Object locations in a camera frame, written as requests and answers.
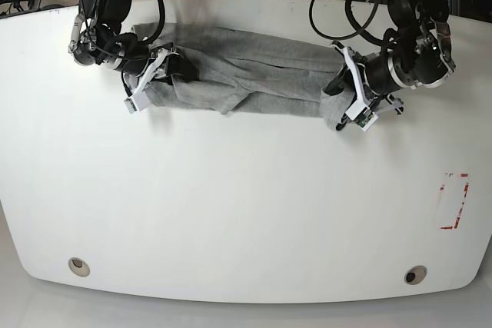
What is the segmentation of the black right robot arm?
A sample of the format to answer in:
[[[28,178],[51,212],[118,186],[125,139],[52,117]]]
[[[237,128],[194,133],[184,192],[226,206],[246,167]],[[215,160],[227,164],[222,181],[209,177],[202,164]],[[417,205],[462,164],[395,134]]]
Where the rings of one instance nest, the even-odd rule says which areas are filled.
[[[159,49],[151,45],[165,26],[164,0],[157,0],[158,23],[147,38],[133,32],[122,32],[132,0],[79,0],[78,14],[68,51],[80,65],[106,65],[121,73],[126,90],[132,78],[141,77],[157,60]]]

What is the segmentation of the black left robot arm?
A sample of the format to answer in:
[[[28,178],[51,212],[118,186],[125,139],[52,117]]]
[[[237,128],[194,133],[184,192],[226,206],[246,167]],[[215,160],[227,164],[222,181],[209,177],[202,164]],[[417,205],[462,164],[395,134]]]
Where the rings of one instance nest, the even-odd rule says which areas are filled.
[[[383,38],[374,37],[358,23],[352,1],[345,1],[348,22],[380,49],[377,56],[364,59],[369,95],[385,96],[419,84],[432,87],[454,72],[447,0],[387,0],[394,27],[387,29]]]

